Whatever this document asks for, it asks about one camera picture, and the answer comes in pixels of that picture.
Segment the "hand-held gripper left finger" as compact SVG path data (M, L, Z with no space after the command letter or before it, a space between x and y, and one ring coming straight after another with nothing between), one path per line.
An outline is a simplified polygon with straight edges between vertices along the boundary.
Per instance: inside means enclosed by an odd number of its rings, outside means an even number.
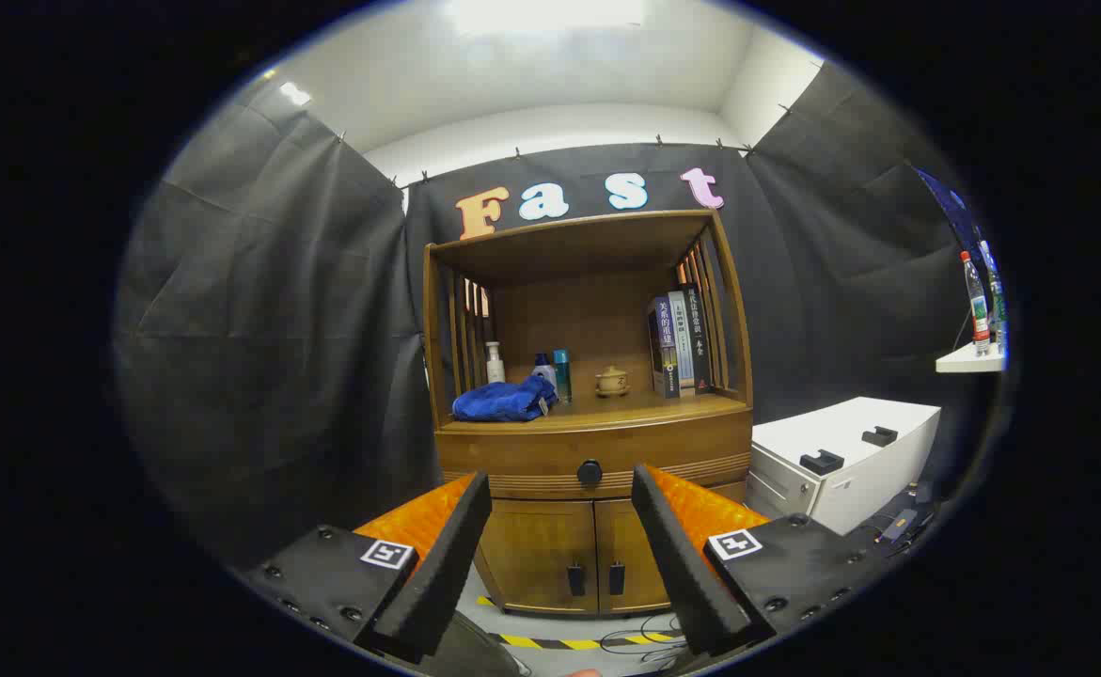
M417 664L437 652L493 510L468 473L357 528L316 526L237 574L339 646Z

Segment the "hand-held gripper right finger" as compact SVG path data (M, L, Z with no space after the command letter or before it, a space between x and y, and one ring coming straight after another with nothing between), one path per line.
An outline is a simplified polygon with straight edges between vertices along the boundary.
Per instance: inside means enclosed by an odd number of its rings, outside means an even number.
M794 513L764 518L648 465L632 501L687 646L712 656L808 626L889 570L876 532L840 535Z

